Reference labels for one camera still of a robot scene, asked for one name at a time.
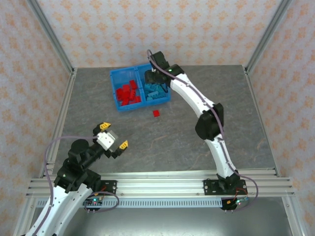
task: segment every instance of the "marble-patterned surface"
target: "marble-patterned surface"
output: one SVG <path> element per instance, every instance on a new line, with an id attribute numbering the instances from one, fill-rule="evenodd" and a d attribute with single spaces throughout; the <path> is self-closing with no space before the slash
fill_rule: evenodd
<path id="1" fill-rule="evenodd" d="M 274 167 L 270 147 L 240 65 L 182 66 L 190 80 L 215 103 L 224 106 L 225 141 L 238 169 Z M 207 145 L 195 130 L 197 116 L 174 91 L 170 102 L 134 111 L 118 112 L 114 104 L 109 72 L 113 68 L 80 68 L 71 95 L 63 135 L 92 135 L 100 122 L 129 148 L 114 160 L 103 157 L 91 167 L 104 172 L 149 172 L 215 169 Z M 159 109 L 160 117 L 152 111 Z M 55 171 L 73 140 L 61 141 Z"/>

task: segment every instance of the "patterned wallpaper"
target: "patterned wallpaper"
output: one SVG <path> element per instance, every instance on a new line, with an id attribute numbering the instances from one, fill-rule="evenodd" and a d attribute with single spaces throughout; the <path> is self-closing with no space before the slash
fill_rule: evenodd
<path id="1" fill-rule="evenodd" d="M 281 0 L 39 0 L 75 67 L 246 65 Z"/>
<path id="2" fill-rule="evenodd" d="M 39 174 L 68 73 L 25 0 L 0 1 L 0 235 Z"/>
<path id="3" fill-rule="evenodd" d="M 295 0 L 251 80 L 283 176 L 315 232 L 315 1 Z"/>

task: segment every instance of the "cable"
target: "cable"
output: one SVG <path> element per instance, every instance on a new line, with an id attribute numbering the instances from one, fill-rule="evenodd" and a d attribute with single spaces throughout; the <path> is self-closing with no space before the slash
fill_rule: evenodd
<path id="1" fill-rule="evenodd" d="M 52 204 L 53 204 L 53 200 L 54 200 L 54 190 L 53 190 L 53 185 L 51 183 L 51 180 L 50 180 L 50 177 L 49 177 L 49 174 L 48 174 L 48 170 L 47 170 L 47 152 L 48 152 L 48 149 L 50 148 L 50 146 L 60 140 L 60 139 L 96 139 L 97 136 L 93 136 L 93 137 L 80 137 L 80 136 L 62 136 L 62 137 L 58 137 L 58 138 L 55 138 L 54 140 L 52 140 L 47 148 L 45 149 L 45 152 L 44 152 L 44 170 L 45 170 L 45 175 L 47 177 L 47 180 L 48 180 L 48 184 L 49 184 L 49 190 L 50 190 L 50 202 L 49 202 L 49 206 L 48 206 L 48 209 L 47 209 L 47 212 L 44 216 L 44 218 L 42 219 L 42 221 L 39 223 L 37 229 L 34 231 L 33 233 L 33 236 L 36 236 L 37 232 L 39 231 L 40 227 L 42 227 L 42 225 L 44 224 L 45 220 L 47 219 L 49 213 L 50 213 L 50 210 L 51 210 L 51 207 L 52 207 Z"/>
<path id="2" fill-rule="evenodd" d="M 115 193 L 110 193 L 110 192 L 106 192 L 106 191 L 99 191 L 99 192 L 92 193 L 88 198 L 92 197 L 95 194 L 99 194 L 99 193 L 108 194 L 108 195 L 114 196 L 117 199 L 117 203 L 116 203 L 116 205 L 112 206 L 111 208 L 106 208 L 106 209 L 97 210 L 97 211 L 94 210 L 93 213 L 101 213 L 101 212 L 106 212 L 106 211 L 109 211 L 109 210 L 113 210 L 119 205 L 119 198 L 118 198 L 118 196 Z M 87 201 L 85 201 L 85 203 L 84 203 L 84 210 L 86 210 L 88 213 L 90 212 L 90 209 L 87 209 Z"/>
<path id="3" fill-rule="evenodd" d="M 222 150 L 223 150 L 226 163 L 228 164 L 229 168 L 233 171 L 234 174 L 236 174 L 236 175 L 239 176 L 239 177 L 246 178 L 246 179 L 252 181 L 252 182 L 254 183 L 255 187 L 256 187 L 256 195 L 255 195 L 253 201 L 252 201 L 251 203 L 247 204 L 245 207 L 240 208 L 240 209 L 236 209 L 236 210 L 234 210 L 234 211 L 244 210 L 244 209 L 246 209 L 247 207 L 249 207 L 250 205 L 252 205 L 252 204 L 256 201 L 256 199 L 257 199 L 257 197 L 258 197 L 258 185 L 257 185 L 256 181 L 253 180 L 252 178 L 237 173 L 237 172 L 232 168 L 231 164 L 228 162 L 227 155 L 226 155 L 225 150 L 224 150 L 224 148 L 223 148 L 223 146 L 222 146 L 222 142 L 224 141 L 224 130 L 223 130 L 223 126 L 222 126 L 222 124 L 221 124 L 221 121 L 220 121 L 220 119 L 219 119 L 219 117 L 218 117 L 216 111 L 206 102 L 206 100 L 203 98 L 203 96 L 201 96 L 201 94 L 198 93 L 197 90 L 196 90 L 194 87 L 190 86 L 190 84 L 186 83 L 185 81 L 183 81 L 183 80 L 177 78 L 176 76 L 174 76 L 174 75 L 168 73 L 167 71 L 163 70 L 162 68 L 160 68 L 160 67 L 157 65 L 157 63 L 155 62 L 155 60 L 152 58 L 152 52 L 151 52 L 150 49 L 147 50 L 147 56 L 148 56 L 149 61 L 156 67 L 156 69 L 158 69 L 158 70 L 159 70 L 160 72 L 162 72 L 163 74 L 165 74 L 165 75 L 167 75 L 167 76 L 170 76 L 170 77 L 173 78 L 174 80 L 177 80 L 177 81 L 179 81 L 179 82 L 185 84 L 187 87 L 191 88 L 191 90 L 193 90 L 193 91 L 195 92 L 195 94 L 201 99 L 201 101 L 202 101 L 204 104 L 206 104 L 207 107 L 210 108 L 211 112 L 213 113 L 214 117 L 216 118 L 216 121 L 217 121 L 217 123 L 218 123 L 219 129 L 220 129 L 220 132 L 221 132 L 221 135 L 222 135 L 222 139 L 218 139 L 218 140 L 219 140 L 219 143 L 220 143 L 221 148 L 222 148 Z"/>

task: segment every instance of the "black mounting plate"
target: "black mounting plate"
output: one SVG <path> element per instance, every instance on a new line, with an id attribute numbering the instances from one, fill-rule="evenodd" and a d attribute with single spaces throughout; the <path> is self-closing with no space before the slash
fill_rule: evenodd
<path id="1" fill-rule="evenodd" d="M 246 182 L 243 179 L 238 180 L 233 188 L 226 190 L 220 188 L 218 179 L 206 179 L 203 181 L 205 195 L 236 195 L 236 189 L 246 189 L 244 186 L 246 186 Z M 246 193 L 244 191 L 239 191 L 237 195 L 246 195 Z"/>
<path id="2" fill-rule="evenodd" d="M 110 192 L 116 194 L 117 190 L 117 180 L 101 180 L 100 181 L 100 189 L 103 189 L 102 191 Z"/>

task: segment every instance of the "blue plastic bin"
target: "blue plastic bin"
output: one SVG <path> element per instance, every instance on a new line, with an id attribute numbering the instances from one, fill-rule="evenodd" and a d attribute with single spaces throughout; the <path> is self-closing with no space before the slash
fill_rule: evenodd
<path id="1" fill-rule="evenodd" d="M 114 100 L 115 100 L 116 108 L 118 111 L 134 110 L 140 107 L 161 104 L 161 103 L 168 102 L 171 100 L 171 93 L 170 93 L 171 89 L 167 88 L 166 85 L 163 85 L 163 87 L 167 89 L 168 91 L 168 93 L 165 94 L 165 97 L 146 101 L 146 95 L 144 93 L 143 87 L 145 84 L 144 73 L 147 70 L 151 70 L 151 64 L 149 63 L 144 64 L 144 65 L 127 67 L 123 69 L 112 70 L 110 72 L 110 79 L 112 83 Z M 129 84 L 130 80 L 134 80 L 137 83 L 138 89 L 136 90 L 136 96 L 141 97 L 141 102 L 126 105 L 126 106 L 121 106 L 122 102 L 117 100 L 116 90 L 119 88 L 122 88 L 123 85 L 125 84 Z"/>

